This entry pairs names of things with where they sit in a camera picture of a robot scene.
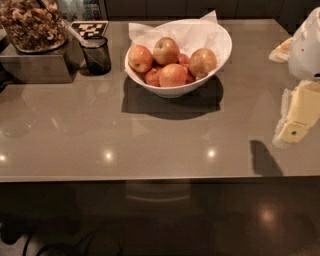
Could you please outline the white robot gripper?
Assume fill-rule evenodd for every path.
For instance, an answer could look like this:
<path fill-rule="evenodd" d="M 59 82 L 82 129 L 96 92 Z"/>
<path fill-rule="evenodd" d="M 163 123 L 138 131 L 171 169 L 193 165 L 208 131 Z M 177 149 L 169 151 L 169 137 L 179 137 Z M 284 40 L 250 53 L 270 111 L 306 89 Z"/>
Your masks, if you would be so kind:
<path fill-rule="evenodd" d="M 289 73 L 303 80 L 285 89 L 273 144 L 287 147 L 299 143 L 320 119 L 320 7 L 315 8 L 294 33 L 271 51 L 274 62 L 288 61 Z"/>

